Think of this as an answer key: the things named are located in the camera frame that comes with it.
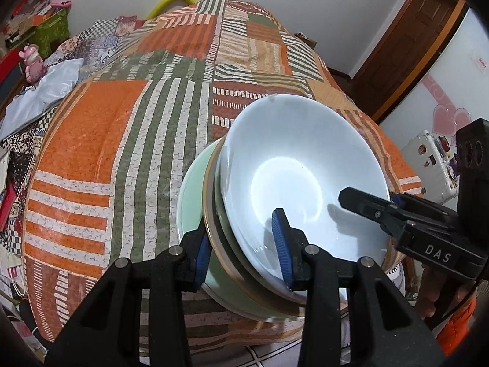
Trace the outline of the person's right hand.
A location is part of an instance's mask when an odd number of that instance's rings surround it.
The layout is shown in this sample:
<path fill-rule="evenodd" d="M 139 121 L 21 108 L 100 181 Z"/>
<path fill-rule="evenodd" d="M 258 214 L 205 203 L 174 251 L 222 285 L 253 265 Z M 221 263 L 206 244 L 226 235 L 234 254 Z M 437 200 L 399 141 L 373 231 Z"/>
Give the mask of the person's right hand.
<path fill-rule="evenodd" d="M 432 317 L 436 312 L 435 302 L 439 299 L 443 285 L 447 281 L 447 275 L 425 264 L 422 267 L 424 272 L 414 309 L 420 318 L 424 320 L 427 317 Z M 463 298 L 471 291 L 473 284 L 474 282 L 466 282 L 457 289 L 451 301 L 450 309 L 462 302 Z"/>

